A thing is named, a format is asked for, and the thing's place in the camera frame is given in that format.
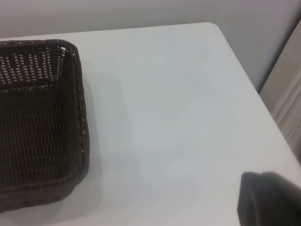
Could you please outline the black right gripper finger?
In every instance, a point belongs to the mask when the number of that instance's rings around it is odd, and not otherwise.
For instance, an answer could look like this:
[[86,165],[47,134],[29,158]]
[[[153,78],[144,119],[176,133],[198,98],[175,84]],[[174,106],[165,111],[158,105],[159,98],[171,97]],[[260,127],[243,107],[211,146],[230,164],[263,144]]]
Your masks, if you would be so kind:
[[299,226],[301,188],[275,172],[244,172],[237,213],[241,226]]

